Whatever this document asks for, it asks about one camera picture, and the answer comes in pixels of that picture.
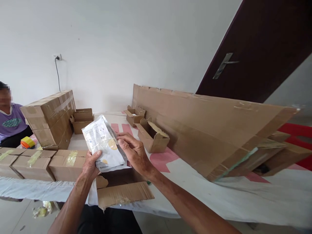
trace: person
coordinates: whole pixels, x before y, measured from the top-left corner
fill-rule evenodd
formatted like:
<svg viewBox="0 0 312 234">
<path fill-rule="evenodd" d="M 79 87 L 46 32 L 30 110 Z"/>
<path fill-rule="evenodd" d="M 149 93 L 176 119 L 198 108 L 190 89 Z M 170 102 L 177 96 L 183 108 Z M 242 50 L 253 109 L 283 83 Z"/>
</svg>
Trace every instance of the person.
<svg viewBox="0 0 312 234">
<path fill-rule="evenodd" d="M 0 82 L 0 147 L 16 148 L 21 139 L 33 134 L 19 109 L 21 106 L 11 103 L 9 87 Z"/>
<path fill-rule="evenodd" d="M 141 141 L 129 133 L 117 133 L 117 140 L 134 169 L 157 187 L 196 233 L 240 233 L 205 204 L 160 173 L 149 161 Z M 81 215 L 86 211 L 84 205 L 92 181 L 99 174 L 95 161 L 101 154 L 101 151 L 93 155 L 87 153 L 83 171 L 51 225 L 49 234 L 142 233 L 132 211 L 107 208 L 103 213 L 95 206 L 97 210 Z"/>
</svg>

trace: electrical outlet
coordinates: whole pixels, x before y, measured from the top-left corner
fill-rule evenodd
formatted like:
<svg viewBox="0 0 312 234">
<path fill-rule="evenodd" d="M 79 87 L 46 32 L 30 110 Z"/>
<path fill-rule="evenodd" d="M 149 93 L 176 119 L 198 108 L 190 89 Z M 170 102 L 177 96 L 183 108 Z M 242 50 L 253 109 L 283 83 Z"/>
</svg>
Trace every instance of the electrical outlet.
<svg viewBox="0 0 312 234">
<path fill-rule="evenodd" d="M 62 55 L 61 55 L 61 54 L 53 54 L 53 55 L 52 55 L 53 61 L 55 61 L 55 58 L 56 58 L 57 56 L 59 57 L 59 59 L 57 59 L 56 61 L 61 61 L 61 60 L 62 60 Z"/>
</svg>

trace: power cord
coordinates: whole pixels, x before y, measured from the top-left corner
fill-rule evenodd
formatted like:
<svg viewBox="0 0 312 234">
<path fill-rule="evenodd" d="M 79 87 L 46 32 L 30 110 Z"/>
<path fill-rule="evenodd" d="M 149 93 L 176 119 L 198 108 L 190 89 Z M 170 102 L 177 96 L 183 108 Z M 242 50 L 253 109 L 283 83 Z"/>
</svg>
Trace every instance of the power cord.
<svg viewBox="0 0 312 234">
<path fill-rule="evenodd" d="M 56 57 L 55 57 L 56 72 L 58 73 L 59 71 L 58 71 L 58 66 L 56 65 L 56 60 L 59 60 L 59 56 L 56 56 Z"/>
</svg>

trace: white tablecloth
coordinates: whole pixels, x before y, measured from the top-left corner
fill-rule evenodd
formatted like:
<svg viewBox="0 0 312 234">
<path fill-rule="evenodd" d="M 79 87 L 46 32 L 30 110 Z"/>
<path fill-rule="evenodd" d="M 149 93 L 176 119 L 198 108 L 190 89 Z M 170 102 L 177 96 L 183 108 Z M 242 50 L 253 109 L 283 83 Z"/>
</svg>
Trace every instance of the white tablecloth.
<svg viewBox="0 0 312 234">
<path fill-rule="evenodd" d="M 116 131 L 129 131 L 137 138 L 138 130 L 129 126 L 122 112 L 106 112 L 105 117 Z M 70 150 L 87 149 L 83 135 L 73 135 Z M 312 228 L 312 172 L 294 165 L 275 176 L 223 178 L 211 183 L 167 148 L 162 154 L 148 154 L 166 177 L 181 186 L 217 214 L 227 220 L 290 225 Z M 0 177 L 0 196 L 64 202 L 73 182 L 44 182 Z M 116 206 L 148 212 L 164 217 L 179 217 L 170 202 L 152 184 L 153 200 Z M 96 185 L 93 183 L 89 205 L 97 205 Z"/>
</svg>

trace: dark brown door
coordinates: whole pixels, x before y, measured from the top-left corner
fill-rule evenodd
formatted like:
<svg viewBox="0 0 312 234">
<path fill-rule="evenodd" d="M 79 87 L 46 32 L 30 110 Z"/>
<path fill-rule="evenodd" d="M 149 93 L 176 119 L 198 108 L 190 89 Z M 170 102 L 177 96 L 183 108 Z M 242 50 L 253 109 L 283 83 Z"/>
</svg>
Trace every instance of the dark brown door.
<svg viewBox="0 0 312 234">
<path fill-rule="evenodd" d="M 196 93 L 264 102 L 312 52 L 311 6 L 244 0 Z M 229 62 L 239 62 L 219 69 L 229 53 Z"/>
</svg>

